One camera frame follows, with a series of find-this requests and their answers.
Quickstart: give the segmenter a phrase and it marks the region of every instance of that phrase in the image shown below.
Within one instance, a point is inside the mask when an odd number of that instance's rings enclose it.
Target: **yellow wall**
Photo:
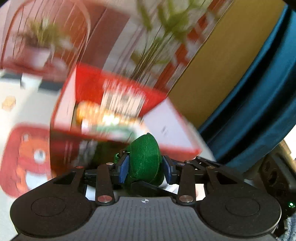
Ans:
[[[282,0],[235,0],[169,97],[195,127],[224,100],[278,21]]]

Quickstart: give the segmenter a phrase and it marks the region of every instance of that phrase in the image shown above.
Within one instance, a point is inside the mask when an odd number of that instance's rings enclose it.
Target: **curtain fold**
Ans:
[[[286,7],[257,57],[200,127],[216,160],[245,172],[296,124],[296,13]]]

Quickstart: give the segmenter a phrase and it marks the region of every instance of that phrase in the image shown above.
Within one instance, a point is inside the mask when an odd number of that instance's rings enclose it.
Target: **bear's ear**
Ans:
[[[29,140],[30,136],[28,134],[24,134],[22,136],[22,142],[27,142]]]

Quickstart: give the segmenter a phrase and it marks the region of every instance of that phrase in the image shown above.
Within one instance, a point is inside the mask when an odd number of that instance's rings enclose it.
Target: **blue knitted fabric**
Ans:
[[[296,213],[287,218],[288,230],[279,238],[280,241],[296,241]]]

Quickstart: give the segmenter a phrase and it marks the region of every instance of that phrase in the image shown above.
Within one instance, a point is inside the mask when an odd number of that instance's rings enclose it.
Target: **white sticker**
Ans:
[[[138,117],[144,104],[143,93],[128,93],[126,91],[108,91],[103,95],[101,107],[125,116]]]

